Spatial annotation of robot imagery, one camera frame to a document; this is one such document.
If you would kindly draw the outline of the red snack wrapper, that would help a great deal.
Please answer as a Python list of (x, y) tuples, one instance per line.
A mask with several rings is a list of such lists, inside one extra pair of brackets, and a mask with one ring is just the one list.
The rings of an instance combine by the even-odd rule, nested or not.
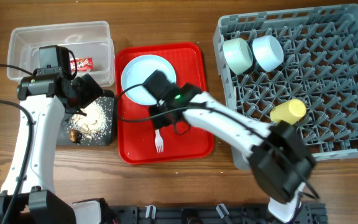
[(94, 69), (93, 59), (91, 57), (70, 59), (72, 72), (90, 72)]

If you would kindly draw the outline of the rice and food scraps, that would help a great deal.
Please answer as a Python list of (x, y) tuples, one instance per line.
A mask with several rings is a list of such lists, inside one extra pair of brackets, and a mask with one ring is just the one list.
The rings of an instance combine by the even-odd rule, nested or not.
[(106, 146), (111, 142), (107, 113), (101, 103), (88, 105), (83, 114), (74, 114), (68, 120), (68, 138), (74, 144)]

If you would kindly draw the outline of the white plastic fork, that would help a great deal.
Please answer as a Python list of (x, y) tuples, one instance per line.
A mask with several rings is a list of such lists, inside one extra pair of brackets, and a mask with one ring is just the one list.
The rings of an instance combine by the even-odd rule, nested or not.
[(164, 150), (163, 138), (160, 135), (160, 130), (155, 130), (155, 148), (158, 153), (162, 153)]

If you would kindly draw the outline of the light blue plate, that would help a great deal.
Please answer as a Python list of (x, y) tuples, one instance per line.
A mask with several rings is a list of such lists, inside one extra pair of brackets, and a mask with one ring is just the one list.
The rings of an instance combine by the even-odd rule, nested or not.
[[(168, 60), (158, 55), (141, 55), (132, 59), (124, 68), (121, 75), (123, 90), (143, 82), (155, 71), (160, 70), (171, 83), (177, 81), (176, 72)], [(155, 105), (156, 99), (142, 86), (137, 86), (126, 92), (126, 96), (138, 105)]]

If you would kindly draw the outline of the mint green bowl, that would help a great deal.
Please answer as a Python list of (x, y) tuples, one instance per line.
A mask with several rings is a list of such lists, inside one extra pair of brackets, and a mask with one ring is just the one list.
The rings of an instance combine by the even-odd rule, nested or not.
[(236, 74), (244, 73), (253, 65), (253, 55), (248, 43), (242, 38), (223, 43), (223, 54), (229, 68)]

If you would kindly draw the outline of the light blue bowl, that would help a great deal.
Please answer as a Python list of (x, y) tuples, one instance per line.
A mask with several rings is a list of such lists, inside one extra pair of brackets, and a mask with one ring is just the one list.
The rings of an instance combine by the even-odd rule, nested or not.
[(283, 48), (272, 35), (254, 39), (252, 51), (257, 63), (266, 72), (275, 70), (284, 61)]

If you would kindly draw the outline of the yellow plastic cup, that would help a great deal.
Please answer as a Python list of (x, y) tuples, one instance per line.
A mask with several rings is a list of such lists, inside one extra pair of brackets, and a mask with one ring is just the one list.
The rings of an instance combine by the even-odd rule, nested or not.
[(270, 119), (275, 123), (284, 121), (293, 125), (305, 114), (306, 105), (299, 99), (292, 99), (274, 107), (270, 112)]

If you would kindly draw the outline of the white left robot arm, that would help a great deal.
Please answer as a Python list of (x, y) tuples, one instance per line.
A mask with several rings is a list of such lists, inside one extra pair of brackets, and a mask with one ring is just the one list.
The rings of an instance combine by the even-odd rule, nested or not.
[(77, 223), (74, 209), (55, 195), (53, 164), (66, 114), (82, 110), (103, 94), (88, 74), (72, 72), (66, 47), (41, 47), (40, 67), (17, 86), (21, 111), (14, 157), (0, 192), (0, 223)]

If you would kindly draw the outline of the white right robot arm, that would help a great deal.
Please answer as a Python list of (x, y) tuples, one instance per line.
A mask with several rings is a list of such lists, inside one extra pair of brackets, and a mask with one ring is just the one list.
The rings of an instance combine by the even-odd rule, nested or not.
[(245, 117), (197, 86), (177, 86), (160, 70), (149, 75), (142, 86), (157, 101), (149, 109), (157, 129), (184, 121), (230, 144), (269, 196), (269, 213), (281, 223), (294, 221), (316, 165), (294, 126), (286, 121), (269, 124)]

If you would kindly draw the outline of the black waste tray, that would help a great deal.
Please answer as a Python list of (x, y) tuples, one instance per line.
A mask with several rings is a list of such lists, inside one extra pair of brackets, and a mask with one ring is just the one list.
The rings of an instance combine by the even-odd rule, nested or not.
[(103, 95), (81, 111), (65, 114), (57, 137), (58, 146), (108, 146), (114, 139), (115, 95), (105, 90)]

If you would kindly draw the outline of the clear plastic waste bin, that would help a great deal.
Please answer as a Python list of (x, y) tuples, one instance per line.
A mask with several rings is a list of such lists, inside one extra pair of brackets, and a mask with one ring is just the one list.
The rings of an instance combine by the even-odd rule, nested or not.
[(16, 28), (11, 33), (7, 63), (33, 72), (40, 68), (39, 48), (49, 45), (71, 50), (70, 58), (93, 59), (94, 69), (78, 72), (79, 77), (88, 73), (101, 87), (114, 83), (114, 44), (106, 21)]

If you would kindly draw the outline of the grey dishwasher rack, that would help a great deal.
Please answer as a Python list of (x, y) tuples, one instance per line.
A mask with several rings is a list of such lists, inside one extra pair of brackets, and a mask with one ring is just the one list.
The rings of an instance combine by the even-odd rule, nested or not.
[[(265, 35), (282, 46), (282, 64), (233, 73), (224, 42)], [(269, 122), (275, 106), (298, 98), (307, 112), (296, 128), (314, 158), (358, 158), (358, 4), (222, 16), (213, 45), (228, 108)]]

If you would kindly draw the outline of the red plastic tray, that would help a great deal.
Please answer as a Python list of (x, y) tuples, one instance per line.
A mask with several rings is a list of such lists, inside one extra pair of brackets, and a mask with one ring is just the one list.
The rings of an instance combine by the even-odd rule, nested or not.
[[(122, 92), (121, 77), (125, 66), (141, 55), (158, 55), (175, 69), (178, 86), (191, 83), (207, 90), (200, 48), (191, 43), (175, 43), (131, 47), (120, 51), (116, 63), (116, 94)], [(141, 123), (117, 122), (117, 140), (121, 158), (129, 164), (192, 159), (207, 156), (214, 147), (214, 137), (202, 129), (188, 126), (184, 121), (160, 129), (163, 152), (155, 148), (155, 130), (151, 121)]]

